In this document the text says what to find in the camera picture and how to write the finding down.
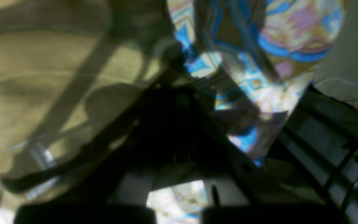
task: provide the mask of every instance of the patterned cloth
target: patterned cloth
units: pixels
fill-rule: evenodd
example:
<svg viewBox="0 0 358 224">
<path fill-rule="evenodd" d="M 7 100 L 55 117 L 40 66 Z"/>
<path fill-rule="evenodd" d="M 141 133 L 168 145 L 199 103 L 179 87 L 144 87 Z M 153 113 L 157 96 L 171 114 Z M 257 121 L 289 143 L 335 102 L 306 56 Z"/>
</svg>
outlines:
<svg viewBox="0 0 358 224">
<path fill-rule="evenodd" d="M 159 224 L 197 224 L 201 208 L 207 205 L 202 180 L 150 192 L 147 200 Z"/>
<path fill-rule="evenodd" d="M 345 16 L 342 0 L 168 0 L 168 8 L 196 87 L 215 102 L 213 115 L 227 112 L 217 121 L 253 159 L 267 153 Z"/>
</svg>

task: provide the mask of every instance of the black metal bar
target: black metal bar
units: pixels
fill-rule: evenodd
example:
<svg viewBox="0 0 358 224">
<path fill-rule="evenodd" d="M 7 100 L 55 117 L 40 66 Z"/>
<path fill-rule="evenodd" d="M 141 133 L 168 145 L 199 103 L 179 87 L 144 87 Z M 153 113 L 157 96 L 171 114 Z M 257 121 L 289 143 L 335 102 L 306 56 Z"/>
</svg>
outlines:
<svg viewBox="0 0 358 224">
<path fill-rule="evenodd" d="M 312 118 L 320 121 L 324 124 L 325 127 L 330 129 L 332 132 L 337 133 L 338 135 L 346 138 L 346 139 L 354 139 L 354 136 L 347 132 L 342 127 L 338 126 L 337 123 L 333 122 L 332 119 L 328 118 L 322 113 L 319 113 L 310 105 L 306 105 L 304 103 L 299 103 L 297 106 L 298 110 L 301 110 L 302 112 L 306 113 L 307 115 L 311 116 Z"/>
<path fill-rule="evenodd" d="M 315 177 L 306 169 L 306 167 L 285 147 L 285 145 L 277 139 L 273 145 L 272 149 L 280 156 L 284 156 L 285 159 L 294 165 L 296 170 L 302 175 L 302 177 L 310 184 L 313 190 L 320 196 L 324 202 L 338 210 L 337 204 L 331 199 L 329 193 L 321 186 L 321 184 L 315 179 Z"/>
<path fill-rule="evenodd" d="M 334 169 L 330 178 L 325 183 L 324 188 L 326 190 L 329 190 L 332 183 L 334 182 L 334 179 L 345 168 L 345 166 L 349 163 L 349 161 L 354 157 L 354 154 L 358 151 L 358 139 L 347 143 L 343 147 L 349 149 L 349 153 L 345 156 L 345 158 L 342 160 L 339 166 Z"/>
<path fill-rule="evenodd" d="M 335 166 L 329 161 L 327 160 L 323 155 L 321 155 L 318 151 L 316 151 L 312 146 L 310 146 L 305 140 L 303 140 L 302 138 L 300 138 L 296 133 L 294 133 L 293 131 L 291 131 L 290 129 L 284 127 L 282 130 L 283 134 L 289 136 L 289 138 L 298 146 L 300 146 L 301 150 L 307 154 L 307 156 L 313 160 L 313 162 L 315 162 L 321 169 L 323 169 L 323 171 L 327 174 L 330 174 L 334 169 Z M 299 161 L 295 162 L 295 164 L 297 164 L 297 168 L 298 169 L 306 169 Z M 324 195 L 326 196 L 328 194 L 328 192 L 326 190 L 324 190 L 324 188 L 317 182 L 317 180 L 314 180 L 314 186 L 316 187 L 316 192 L 318 194 L 321 194 L 323 197 Z M 338 183 L 338 185 L 343 188 L 343 189 L 348 189 L 350 186 L 352 186 L 352 182 L 350 180 L 348 180 L 344 175 L 342 175 L 341 173 L 338 174 L 336 181 Z M 355 202 L 358 204 L 358 190 L 355 189 L 353 192 L 353 197 Z"/>
</svg>

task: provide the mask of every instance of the pink pattern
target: pink pattern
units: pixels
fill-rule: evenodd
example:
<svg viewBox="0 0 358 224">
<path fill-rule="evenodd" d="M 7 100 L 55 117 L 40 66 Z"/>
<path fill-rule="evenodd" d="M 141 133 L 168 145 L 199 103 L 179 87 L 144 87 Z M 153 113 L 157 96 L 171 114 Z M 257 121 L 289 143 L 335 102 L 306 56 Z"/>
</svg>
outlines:
<svg viewBox="0 0 358 224">
<path fill-rule="evenodd" d="M 292 27 L 296 29 L 295 38 L 300 37 L 304 31 L 319 25 L 319 18 L 313 10 L 313 3 L 310 3 L 301 10 L 293 12 L 288 20 L 294 22 Z"/>
<path fill-rule="evenodd" d="M 262 33 L 261 33 L 260 35 L 261 35 L 264 39 L 266 39 L 270 44 L 274 44 L 274 45 L 277 46 L 277 47 L 287 47 L 287 45 L 286 45 L 285 43 L 278 42 L 277 40 L 271 38 L 271 37 L 269 36 L 269 34 L 267 34 L 267 32 L 264 31 L 264 30 L 262 31 Z"/>
<path fill-rule="evenodd" d="M 289 60 L 285 60 L 279 64 L 277 64 L 276 66 L 276 71 L 278 72 L 278 74 L 280 75 L 281 78 L 289 78 L 290 75 L 292 74 L 292 65 L 291 62 Z"/>
</svg>

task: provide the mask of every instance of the black wire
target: black wire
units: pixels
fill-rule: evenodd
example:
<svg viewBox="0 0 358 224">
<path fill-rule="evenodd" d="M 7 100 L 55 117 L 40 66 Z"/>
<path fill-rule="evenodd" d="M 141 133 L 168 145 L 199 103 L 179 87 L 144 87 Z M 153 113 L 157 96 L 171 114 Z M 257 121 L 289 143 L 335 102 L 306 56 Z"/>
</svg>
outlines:
<svg viewBox="0 0 358 224">
<path fill-rule="evenodd" d="M 215 207 L 220 207 L 218 189 L 216 188 L 215 185 L 212 186 L 212 198 L 213 198 L 213 205 L 215 205 Z"/>
<path fill-rule="evenodd" d="M 357 179 L 353 182 L 352 186 L 347 191 L 347 193 L 342 201 L 342 206 L 341 206 L 342 212 L 345 212 L 347 207 L 349 206 L 350 198 L 352 197 L 353 191 L 357 187 L 357 184 L 358 184 L 358 176 L 357 176 Z"/>
<path fill-rule="evenodd" d="M 334 179 L 339 175 L 339 173 L 345 168 L 349 161 L 354 157 L 355 153 L 358 151 L 358 139 L 348 142 L 342 146 L 343 148 L 349 149 L 348 154 L 342 160 L 338 167 L 332 171 L 331 176 L 328 178 L 327 182 L 324 184 L 324 188 L 328 191 L 331 185 L 334 183 Z"/>
</svg>

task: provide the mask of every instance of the black plastic part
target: black plastic part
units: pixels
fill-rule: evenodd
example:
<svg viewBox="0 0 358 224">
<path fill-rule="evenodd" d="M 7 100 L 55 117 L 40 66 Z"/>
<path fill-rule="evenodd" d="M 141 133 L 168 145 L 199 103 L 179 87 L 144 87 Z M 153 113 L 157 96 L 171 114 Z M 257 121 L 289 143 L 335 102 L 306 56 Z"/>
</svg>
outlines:
<svg viewBox="0 0 358 224">
<path fill-rule="evenodd" d="M 202 213 L 201 223 L 342 224 L 343 221 L 326 206 L 315 204 L 274 204 L 252 207 L 208 208 Z"/>
<path fill-rule="evenodd" d="M 156 224 L 153 210 L 97 203 L 40 204 L 21 207 L 15 224 L 116 223 Z"/>
<path fill-rule="evenodd" d="M 219 201 L 218 189 L 216 188 L 216 186 L 212 187 L 212 197 L 213 197 L 213 204 L 216 207 L 219 207 L 220 206 L 220 201 Z"/>
</svg>

